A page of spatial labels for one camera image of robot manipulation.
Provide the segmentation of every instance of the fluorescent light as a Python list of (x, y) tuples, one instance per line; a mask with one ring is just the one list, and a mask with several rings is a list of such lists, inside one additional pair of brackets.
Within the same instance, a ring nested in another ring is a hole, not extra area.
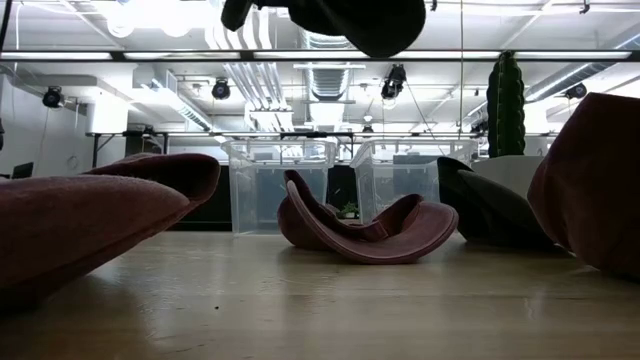
[(256, 59), (366, 59), (363, 52), (353, 50), (256, 51)]
[(240, 54), (234, 51), (207, 52), (125, 52), (129, 60), (237, 60)]
[(108, 52), (25, 52), (5, 51), (2, 60), (111, 60)]
[(207, 137), (209, 133), (169, 133), (169, 136), (174, 137)]
[(626, 59), (631, 51), (517, 51), (516, 59)]
[(366, 69), (367, 66), (364, 64), (293, 64), (293, 68), (297, 70), (348, 70), (348, 69), (356, 69), (363, 70)]
[[(369, 56), (354, 50), (302, 50), (302, 51), (256, 51), (256, 59), (368, 59)], [(420, 51), (406, 50), (390, 59), (497, 59), (499, 51)], [(306, 68), (296, 64), (294, 68)]]
[(222, 135), (224, 136), (236, 136), (236, 137), (275, 137), (275, 136), (280, 136), (280, 133), (275, 133), (275, 132), (255, 132), (255, 133), (222, 133)]
[(497, 59), (499, 51), (414, 51), (406, 50), (392, 59)]

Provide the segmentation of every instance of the potted plant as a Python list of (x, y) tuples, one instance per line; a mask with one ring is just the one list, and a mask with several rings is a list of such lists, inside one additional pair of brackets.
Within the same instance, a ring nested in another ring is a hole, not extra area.
[(512, 51), (500, 54), (489, 76), (489, 160), (474, 163), (478, 174), (526, 197), (541, 156), (524, 156), (524, 83)]
[(342, 219), (356, 219), (358, 214), (358, 206), (352, 202), (347, 203), (338, 213)]

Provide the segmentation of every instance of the white wall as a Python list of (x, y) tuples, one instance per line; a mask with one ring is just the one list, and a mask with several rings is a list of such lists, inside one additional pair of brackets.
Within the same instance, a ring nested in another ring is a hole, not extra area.
[(72, 175), (91, 168), (86, 116), (79, 115), (76, 126), (75, 111), (46, 108), (40, 96), (14, 87), (6, 76), (0, 84), (0, 117), (6, 131), (0, 173), (11, 174), (14, 166), (31, 161), (34, 176)]

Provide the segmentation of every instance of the small plant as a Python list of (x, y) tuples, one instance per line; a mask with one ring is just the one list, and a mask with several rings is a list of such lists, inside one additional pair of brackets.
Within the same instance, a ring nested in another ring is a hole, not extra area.
[(358, 206), (352, 202), (347, 203), (338, 213), (342, 219), (355, 219), (358, 214)]
[(524, 83), (513, 51), (500, 54), (489, 76), (489, 157), (524, 155)]

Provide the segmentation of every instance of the container lid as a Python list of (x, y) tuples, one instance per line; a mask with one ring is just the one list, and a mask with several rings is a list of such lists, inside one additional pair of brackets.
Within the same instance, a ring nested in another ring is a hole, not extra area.
[(393, 163), (398, 156), (447, 156), (471, 154), (478, 146), (473, 140), (376, 139), (364, 142), (351, 160), (352, 168), (371, 159), (373, 163)]
[(233, 140), (221, 145), (229, 159), (242, 159), (256, 165), (333, 166), (336, 144), (323, 140)]

